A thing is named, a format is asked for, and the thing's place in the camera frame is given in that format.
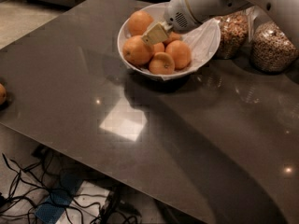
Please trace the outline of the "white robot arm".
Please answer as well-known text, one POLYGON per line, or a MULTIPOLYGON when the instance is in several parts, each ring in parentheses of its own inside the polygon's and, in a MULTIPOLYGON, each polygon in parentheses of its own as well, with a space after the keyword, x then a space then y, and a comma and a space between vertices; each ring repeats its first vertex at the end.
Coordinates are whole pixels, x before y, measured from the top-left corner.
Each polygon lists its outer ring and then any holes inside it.
POLYGON ((163 18, 150 25, 142 39, 154 45, 165 41, 172 32, 186 34, 211 18, 252 6, 266 13, 299 48, 299 0, 170 0, 163 18))

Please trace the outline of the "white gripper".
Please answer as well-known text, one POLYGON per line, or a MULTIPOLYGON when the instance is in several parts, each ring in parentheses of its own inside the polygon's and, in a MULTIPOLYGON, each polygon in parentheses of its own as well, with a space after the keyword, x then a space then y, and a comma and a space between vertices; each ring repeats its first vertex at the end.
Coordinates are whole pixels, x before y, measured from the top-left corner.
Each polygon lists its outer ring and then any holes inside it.
POLYGON ((172 30, 179 34, 186 34, 201 25, 191 13, 187 0, 171 0, 164 10, 165 21, 152 24, 141 39, 148 45, 164 42, 172 30))

